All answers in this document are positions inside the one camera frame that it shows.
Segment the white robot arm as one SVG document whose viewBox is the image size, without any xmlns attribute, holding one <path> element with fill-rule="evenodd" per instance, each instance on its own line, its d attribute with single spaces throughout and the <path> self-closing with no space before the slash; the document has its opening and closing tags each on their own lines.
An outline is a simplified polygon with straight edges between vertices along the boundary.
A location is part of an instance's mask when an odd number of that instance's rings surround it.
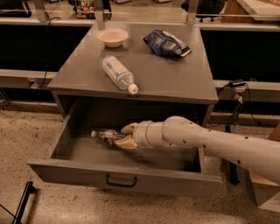
<svg viewBox="0 0 280 224">
<path fill-rule="evenodd" d="M 181 116 L 135 122 L 122 128 L 122 133 L 125 138 L 116 142 L 122 149 L 202 148 L 280 184 L 280 143 L 276 141 L 206 129 Z"/>
</svg>

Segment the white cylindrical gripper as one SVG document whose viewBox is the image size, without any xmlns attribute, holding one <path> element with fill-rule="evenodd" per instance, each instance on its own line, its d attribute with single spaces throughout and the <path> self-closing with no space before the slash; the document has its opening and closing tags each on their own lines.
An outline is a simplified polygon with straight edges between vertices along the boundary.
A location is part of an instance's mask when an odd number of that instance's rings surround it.
<svg viewBox="0 0 280 224">
<path fill-rule="evenodd" d="M 139 148 L 153 148 L 165 145 L 163 138 L 163 122 L 143 121 L 133 122 L 121 129 L 123 139 L 115 140 L 115 145 L 125 150 L 135 150 Z"/>
</svg>

